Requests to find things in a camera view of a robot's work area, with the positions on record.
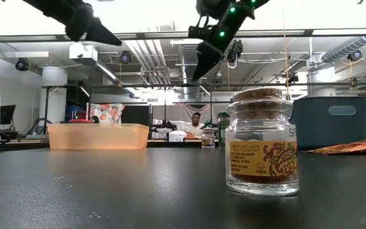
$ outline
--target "table surface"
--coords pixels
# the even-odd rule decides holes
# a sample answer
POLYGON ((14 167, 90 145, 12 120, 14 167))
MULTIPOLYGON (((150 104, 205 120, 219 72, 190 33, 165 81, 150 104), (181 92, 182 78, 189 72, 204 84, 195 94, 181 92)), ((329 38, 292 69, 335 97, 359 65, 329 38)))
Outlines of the table surface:
POLYGON ((0 228, 366 228, 366 155, 299 161, 279 198, 231 192, 218 149, 0 153, 0 228))

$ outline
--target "person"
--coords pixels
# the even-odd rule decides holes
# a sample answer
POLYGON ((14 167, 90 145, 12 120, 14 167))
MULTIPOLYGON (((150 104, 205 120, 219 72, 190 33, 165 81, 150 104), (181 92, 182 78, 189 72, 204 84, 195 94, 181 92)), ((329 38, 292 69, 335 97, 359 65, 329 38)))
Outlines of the person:
POLYGON ((187 133, 187 138, 195 138, 201 136, 201 125, 200 125, 201 114, 196 112, 191 117, 191 125, 184 128, 187 133))

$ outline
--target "glass jar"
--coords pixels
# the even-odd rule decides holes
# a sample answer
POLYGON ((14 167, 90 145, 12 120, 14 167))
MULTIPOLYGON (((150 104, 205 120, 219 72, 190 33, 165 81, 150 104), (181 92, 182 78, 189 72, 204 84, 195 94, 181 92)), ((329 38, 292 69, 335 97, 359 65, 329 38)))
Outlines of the glass jar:
POLYGON ((217 114, 219 121, 219 148, 226 147, 226 128, 229 126, 230 118, 227 112, 219 112, 217 114))
POLYGON ((279 88, 237 93, 227 107, 226 182, 234 191, 289 195, 299 190, 295 126, 288 122, 293 104, 279 88))
POLYGON ((202 148, 215 148, 215 136, 213 128, 204 128, 201 136, 202 148))

